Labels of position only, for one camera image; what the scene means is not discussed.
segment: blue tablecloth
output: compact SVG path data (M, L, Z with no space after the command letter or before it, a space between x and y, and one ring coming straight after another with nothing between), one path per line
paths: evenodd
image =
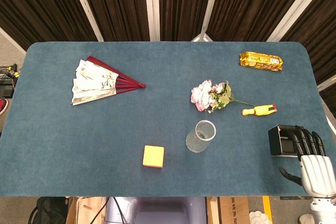
M278 55L283 71L239 65L250 50ZM72 79L89 55L146 83L145 89L72 106ZM242 116L230 103L198 112L191 89L228 80L235 98L275 103L278 112ZM208 119L217 135L203 153L187 134ZM306 50L296 42L43 42L26 55L0 139L0 195L304 195L278 166L299 175L296 158L271 157L268 130L302 125L318 132L335 161ZM144 145L165 147L164 167L142 166Z

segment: rubber chicken toy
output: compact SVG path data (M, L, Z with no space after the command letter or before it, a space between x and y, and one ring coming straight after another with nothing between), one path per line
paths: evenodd
M242 115L269 115L277 112L275 104L256 106L253 109L242 110Z

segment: folding fan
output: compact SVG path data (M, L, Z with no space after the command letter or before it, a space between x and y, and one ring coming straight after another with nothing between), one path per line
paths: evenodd
M93 56L80 60L73 81L72 105L146 87Z

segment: packaged bread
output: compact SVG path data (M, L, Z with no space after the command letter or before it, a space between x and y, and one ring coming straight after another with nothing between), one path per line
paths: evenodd
M260 54L258 52L242 52L239 57L244 67L265 69L270 71L282 70L283 61L279 56Z

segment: yellow sticky note pad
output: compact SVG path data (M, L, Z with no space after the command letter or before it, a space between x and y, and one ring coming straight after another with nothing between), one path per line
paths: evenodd
M145 145L142 165L150 167L163 167L164 147Z

